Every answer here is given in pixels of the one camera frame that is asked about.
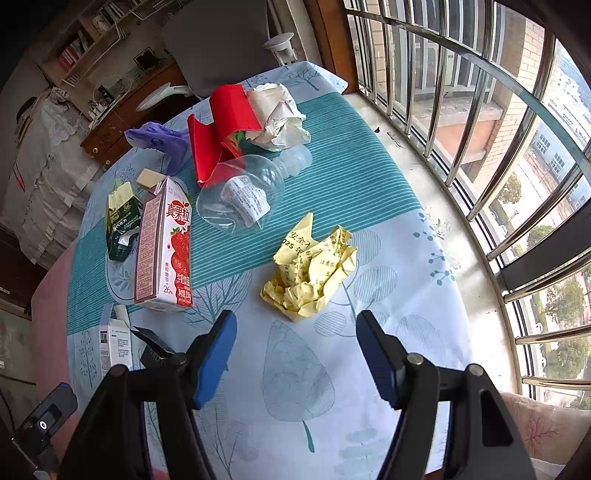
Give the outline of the white rectangular carton box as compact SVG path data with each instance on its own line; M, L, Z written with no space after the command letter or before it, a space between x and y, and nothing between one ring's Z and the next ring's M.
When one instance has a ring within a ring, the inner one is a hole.
M115 365L133 368L130 321L124 305L104 305L99 323L99 353L102 377Z

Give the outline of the clear crushed plastic bottle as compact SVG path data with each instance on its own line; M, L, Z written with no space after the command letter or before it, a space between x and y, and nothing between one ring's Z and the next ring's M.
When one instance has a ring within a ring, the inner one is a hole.
M263 230L280 207L286 181L311 166L311 151L300 145L269 159L247 154L219 163L197 197L197 213L228 235Z

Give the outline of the red folded paper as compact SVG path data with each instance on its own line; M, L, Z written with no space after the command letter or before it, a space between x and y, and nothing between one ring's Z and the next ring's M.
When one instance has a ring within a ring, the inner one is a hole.
M204 124L191 114L187 118L190 148L197 183L204 185L221 162L238 158L229 136L236 131L259 131L259 121L239 84L216 88L209 98L212 122Z

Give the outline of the pink bed blanket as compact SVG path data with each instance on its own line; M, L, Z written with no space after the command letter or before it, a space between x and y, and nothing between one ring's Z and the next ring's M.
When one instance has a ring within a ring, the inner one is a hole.
M76 244L74 240L48 270L31 300L34 382L40 400L61 382L70 383L66 320Z

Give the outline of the wall bookshelf with books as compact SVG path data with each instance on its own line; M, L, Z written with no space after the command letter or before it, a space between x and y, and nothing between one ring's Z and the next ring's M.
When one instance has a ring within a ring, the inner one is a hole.
M51 28L54 40L40 64L56 85L76 87L104 56L128 35L128 26L142 24L184 1L83 1L63 28Z

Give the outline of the green tea box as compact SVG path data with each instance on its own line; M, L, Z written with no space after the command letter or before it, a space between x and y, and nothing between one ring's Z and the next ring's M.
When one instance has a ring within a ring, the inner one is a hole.
M143 204L131 183L116 179L105 207L105 240L111 261L122 262L128 257L139 234L142 211Z

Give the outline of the pink strawberry milk carton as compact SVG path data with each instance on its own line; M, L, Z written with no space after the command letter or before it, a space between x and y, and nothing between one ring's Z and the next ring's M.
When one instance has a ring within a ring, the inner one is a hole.
M190 201L174 179L166 177L153 187L140 223L135 304L162 312L192 306L191 216Z

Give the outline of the crumpled yellow paper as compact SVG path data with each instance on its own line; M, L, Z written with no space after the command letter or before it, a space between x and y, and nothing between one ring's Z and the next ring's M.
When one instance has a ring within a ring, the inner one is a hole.
M301 218L273 255L276 272L260 290L260 297L291 322L314 317L356 272L358 249L352 233L335 227L325 239L312 238L314 214Z

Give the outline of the grey office chair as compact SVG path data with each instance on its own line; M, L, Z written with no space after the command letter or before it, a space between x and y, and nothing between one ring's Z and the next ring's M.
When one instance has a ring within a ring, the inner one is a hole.
M266 1L192 1L163 28L163 41L185 83L153 90L137 111L172 95L202 99L215 88L297 62L291 32L270 35Z

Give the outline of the brown wooden desk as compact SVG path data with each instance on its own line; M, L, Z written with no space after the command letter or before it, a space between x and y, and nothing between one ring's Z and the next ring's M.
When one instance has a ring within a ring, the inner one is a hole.
M147 110L136 110L149 94L166 83L171 86L186 84L173 60L165 60L123 95L98 125L89 131L81 142L81 149L93 160L109 168L131 148L124 137L126 130L139 128L148 121L165 123L194 104L194 96L172 95Z

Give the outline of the purple plastic bag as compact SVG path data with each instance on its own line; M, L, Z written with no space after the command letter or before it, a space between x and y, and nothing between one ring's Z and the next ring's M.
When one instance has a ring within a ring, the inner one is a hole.
M167 176L179 173L186 163L189 150L187 130L177 131L156 122L147 122L139 128L126 130L124 136L132 147L163 153L167 161Z

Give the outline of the white lace covered furniture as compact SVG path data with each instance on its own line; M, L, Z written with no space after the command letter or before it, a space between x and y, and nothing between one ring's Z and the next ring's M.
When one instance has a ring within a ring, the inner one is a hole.
M82 148L89 122L57 87L23 105L1 223L48 270L77 238L102 167Z

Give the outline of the crumpled cream paper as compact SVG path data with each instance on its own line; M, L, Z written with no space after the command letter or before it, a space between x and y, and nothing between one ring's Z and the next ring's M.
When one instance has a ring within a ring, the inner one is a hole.
M307 116L297 109L290 91L283 84L266 83L246 92L259 131L246 131L245 139L271 152L280 152L311 142L304 129Z

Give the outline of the pink floral curtain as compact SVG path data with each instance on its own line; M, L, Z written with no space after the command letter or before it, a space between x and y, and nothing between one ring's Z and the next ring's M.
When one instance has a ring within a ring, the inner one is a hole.
M558 479L590 431L590 411L501 394L531 458L537 479Z

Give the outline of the small beige box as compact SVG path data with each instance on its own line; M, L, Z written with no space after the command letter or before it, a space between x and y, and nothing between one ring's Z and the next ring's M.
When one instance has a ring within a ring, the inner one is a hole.
M159 172L144 168L136 178L136 183L143 189L149 190L155 187L165 178L166 176Z

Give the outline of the metal window bars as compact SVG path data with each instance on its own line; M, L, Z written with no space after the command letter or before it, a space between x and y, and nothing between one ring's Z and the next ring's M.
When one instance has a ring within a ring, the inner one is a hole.
M590 85L502 1L349 1L359 89L477 238L523 390L590 406Z

